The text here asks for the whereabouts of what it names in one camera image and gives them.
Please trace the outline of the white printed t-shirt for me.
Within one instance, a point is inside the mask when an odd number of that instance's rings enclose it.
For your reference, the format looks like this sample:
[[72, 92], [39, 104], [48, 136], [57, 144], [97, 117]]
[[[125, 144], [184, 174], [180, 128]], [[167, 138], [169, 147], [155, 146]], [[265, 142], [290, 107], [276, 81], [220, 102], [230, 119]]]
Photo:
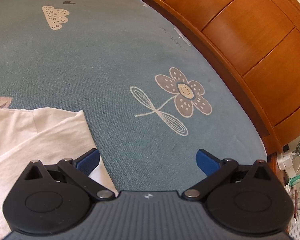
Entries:
[[56, 164], [95, 146], [83, 111], [0, 108], [0, 239], [10, 233], [3, 202], [30, 161]]

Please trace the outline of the blue-green floral bed sheet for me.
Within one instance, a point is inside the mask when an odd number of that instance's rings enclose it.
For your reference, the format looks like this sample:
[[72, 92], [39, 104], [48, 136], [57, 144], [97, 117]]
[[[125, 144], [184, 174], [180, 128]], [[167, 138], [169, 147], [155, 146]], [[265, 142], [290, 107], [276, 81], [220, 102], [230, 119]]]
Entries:
[[266, 156], [206, 59], [141, 0], [0, 0], [0, 96], [82, 110], [119, 190], [184, 191], [204, 178], [200, 149]]

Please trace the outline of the wooden headboard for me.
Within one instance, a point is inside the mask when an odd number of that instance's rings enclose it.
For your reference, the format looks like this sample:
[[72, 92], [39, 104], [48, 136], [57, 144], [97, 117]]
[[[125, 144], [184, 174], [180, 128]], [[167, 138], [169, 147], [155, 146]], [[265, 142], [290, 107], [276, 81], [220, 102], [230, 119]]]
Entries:
[[297, 0], [144, 0], [207, 59], [256, 127], [268, 154], [300, 136]]

